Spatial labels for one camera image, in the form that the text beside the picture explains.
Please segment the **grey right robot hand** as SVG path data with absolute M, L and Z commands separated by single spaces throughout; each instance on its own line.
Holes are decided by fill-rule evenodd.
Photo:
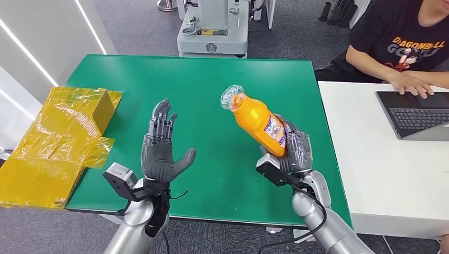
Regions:
M 313 171 L 312 151 L 309 135 L 299 130 L 291 121 L 279 114 L 274 114 L 283 124 L 286 134 L 285 154 L 282 157 L 273 156 L 279 163 L 279 169 L 285 175 L 304 177 Z

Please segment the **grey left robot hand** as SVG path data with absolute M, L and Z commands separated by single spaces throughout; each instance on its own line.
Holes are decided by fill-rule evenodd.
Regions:
M 196 157 L 196 150 L 188 149 L 182 158 L 173 159 L 172 134 L 176 113 L 168 115 L 169 99 L 156 104 L 149 120 L 148 131 L 143 136 L 141 148 L 141 171 L 143 176 L 159 183 L 170 183 L 190 167 Z

